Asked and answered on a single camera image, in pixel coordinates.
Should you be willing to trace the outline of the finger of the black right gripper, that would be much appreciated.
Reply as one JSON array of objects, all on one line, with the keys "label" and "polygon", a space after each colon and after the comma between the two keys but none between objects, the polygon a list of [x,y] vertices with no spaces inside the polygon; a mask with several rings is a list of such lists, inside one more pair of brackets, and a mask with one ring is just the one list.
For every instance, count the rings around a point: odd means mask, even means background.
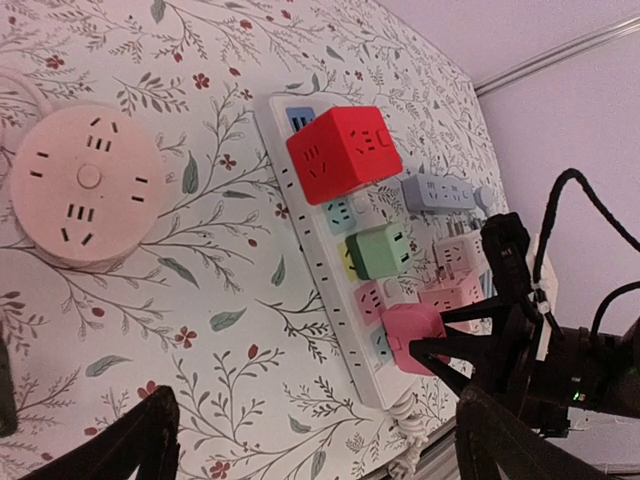
[{"label": "finger of the black right gripper", "polygon": [[[497,400],[526,397],[540,338],[540,316],[529,298],[505,303],[495,296],[440,315],[443,337],[409,342],[411,356],[456,394],[475,384]],[[456,333],[455,323],[489,318],[488,335]]]}]

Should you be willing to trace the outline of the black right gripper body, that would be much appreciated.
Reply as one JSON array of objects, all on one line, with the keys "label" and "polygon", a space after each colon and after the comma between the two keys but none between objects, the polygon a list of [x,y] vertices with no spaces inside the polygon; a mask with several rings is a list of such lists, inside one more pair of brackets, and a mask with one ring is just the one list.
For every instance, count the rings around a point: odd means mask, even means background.
[{"label": "black right gripper body", "polygon": [[639,324],[622,336],[567,329],[535,364],[519,420],[541,435],[566,435],[568,410],[639,417]]}]

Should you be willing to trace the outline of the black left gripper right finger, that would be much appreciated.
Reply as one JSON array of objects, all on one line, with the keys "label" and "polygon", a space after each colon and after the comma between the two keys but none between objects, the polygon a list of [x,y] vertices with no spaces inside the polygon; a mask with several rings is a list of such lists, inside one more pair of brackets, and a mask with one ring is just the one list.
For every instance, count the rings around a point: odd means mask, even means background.
[{"label": "black left gripper right finger", "polygon": [[455,448],[462,479],[611,479],[548,443],[471,384],[456,407]]}]

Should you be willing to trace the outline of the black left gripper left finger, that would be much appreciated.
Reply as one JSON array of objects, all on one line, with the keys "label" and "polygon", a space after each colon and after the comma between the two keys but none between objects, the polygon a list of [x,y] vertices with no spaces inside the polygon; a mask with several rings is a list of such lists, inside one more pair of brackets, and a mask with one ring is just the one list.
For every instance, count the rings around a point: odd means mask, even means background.
[{"label": "black left gripper left finger", "polygon": [[171,387],[161,385],[95,438],[27,479],[174,479],[180,410]]}]

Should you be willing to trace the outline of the pink cube socket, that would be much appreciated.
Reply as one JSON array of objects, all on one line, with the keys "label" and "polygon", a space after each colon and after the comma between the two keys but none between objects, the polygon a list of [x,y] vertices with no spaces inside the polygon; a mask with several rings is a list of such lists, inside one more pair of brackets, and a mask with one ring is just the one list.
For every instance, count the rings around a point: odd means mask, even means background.
[{"label": "pink cube socket", "polygon": [[439,312],[475,304],[493,295],[491,273],[481,269],[455,272],[453,279],[433,281],[417,292],[421,303]]}]

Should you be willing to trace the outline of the pink plug adapter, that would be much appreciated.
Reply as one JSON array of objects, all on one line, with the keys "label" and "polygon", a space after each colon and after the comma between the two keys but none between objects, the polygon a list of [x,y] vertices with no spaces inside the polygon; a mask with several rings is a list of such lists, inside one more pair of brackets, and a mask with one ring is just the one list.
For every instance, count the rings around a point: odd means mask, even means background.
[{"label": "pink plug adapter", "polygon": [[397,304],[382,314],[381,321],[398,368],[408,374],[433,377],[433,372],[411,356],[409,343],[425,338],[444,338],[440,313],[423,303]]}]

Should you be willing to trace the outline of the white cube socket tiger print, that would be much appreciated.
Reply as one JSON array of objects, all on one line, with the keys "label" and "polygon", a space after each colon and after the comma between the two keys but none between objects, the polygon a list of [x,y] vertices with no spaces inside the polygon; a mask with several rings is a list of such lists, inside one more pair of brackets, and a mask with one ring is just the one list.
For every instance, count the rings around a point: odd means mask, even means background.
[{"label": "white cube socket tiger print", "polygon": [[479,230],[436,241],[434,253],[438,266],[453,272],[488,266]]}]

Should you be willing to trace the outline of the white power strip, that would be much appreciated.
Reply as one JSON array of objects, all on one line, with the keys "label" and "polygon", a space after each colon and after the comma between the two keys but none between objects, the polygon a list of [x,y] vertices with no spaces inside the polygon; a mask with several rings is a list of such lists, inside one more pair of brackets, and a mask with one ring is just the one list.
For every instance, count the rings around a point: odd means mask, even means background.
[{"label": "white power strip", "polygon": [[[304,196],[286,147],[286,140],[293,135],[286,113],[289,107],[310,107],[319,115],[332,107],[350,106],[324,94],[272,94],[260,103],[256,122],[359,398],[369,407],[387,410],[410,389],[415,378],[395,364],[381,316],[394,305],[415,302],[417,289],[435,272],[431,250],[434,228],[407,210],[401,189],[401,181],[415,173],[417,166],[402,155],[382,114],[401,156],[402,172],[313,206]],[[405,229],[412,267],[397,276],[359,279],[345,239],[391,222],[399,222]]]}]

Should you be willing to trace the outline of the green plug adapter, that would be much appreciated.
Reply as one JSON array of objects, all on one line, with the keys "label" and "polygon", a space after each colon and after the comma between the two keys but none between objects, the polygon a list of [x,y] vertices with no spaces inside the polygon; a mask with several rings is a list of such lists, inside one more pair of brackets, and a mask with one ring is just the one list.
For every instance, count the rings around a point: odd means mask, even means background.
[{"label": "green plug adapter", "polygon": [[408,236],[399,222],[362,230],[348,236],[345,244],[356,275],[378,280],[406,273],[413,265]]}]

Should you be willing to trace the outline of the light blue round plug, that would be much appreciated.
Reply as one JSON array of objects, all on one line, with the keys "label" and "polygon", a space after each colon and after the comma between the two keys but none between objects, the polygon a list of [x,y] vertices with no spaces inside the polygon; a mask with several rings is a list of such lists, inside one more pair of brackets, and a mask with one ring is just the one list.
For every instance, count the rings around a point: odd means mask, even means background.
[{"label": "light blue round plug", "polygon": [[495,202],[492,189],[487,185],[477,187],[474,190],[474,199],[476,205],[483,210],[487,216],[489,216],[491,208]]}]

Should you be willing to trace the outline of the red cube adapter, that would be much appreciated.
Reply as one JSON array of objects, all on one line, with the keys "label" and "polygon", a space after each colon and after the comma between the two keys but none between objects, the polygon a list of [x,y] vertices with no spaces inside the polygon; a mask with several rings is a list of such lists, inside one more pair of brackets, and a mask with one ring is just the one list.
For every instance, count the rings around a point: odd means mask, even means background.
[{"label": "red cube adapter", "polygon": [[351,194],[403,170],[381,111],[332,107],[317,115],[289,107],[293,135],[286,147],[307,202],[313,206]]}]

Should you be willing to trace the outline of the pink round socket base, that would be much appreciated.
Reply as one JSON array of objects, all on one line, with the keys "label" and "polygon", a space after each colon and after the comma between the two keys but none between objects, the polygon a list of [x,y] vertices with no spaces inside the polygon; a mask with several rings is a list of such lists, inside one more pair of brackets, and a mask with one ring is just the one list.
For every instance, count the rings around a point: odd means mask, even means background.
[{"label": "pink round socket base", "polygon": [[24,137],[10,199],[26,235],[71,264],[119,259],[150,232],[164,202],[164,165],[152,135],[100,105],[46,116]]}]

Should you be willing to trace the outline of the dark green cube socket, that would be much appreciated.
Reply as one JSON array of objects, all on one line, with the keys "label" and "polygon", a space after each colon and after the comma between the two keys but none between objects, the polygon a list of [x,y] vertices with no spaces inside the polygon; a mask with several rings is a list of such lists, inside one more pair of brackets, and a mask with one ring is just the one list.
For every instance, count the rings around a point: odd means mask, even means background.
[{"label": "dark green cube socket", "polygon": [[4,338],[1,337],[0,341],[0,434],[2,438],[5,438],[17,431],[18,415],[14,398],[10,356]]}]

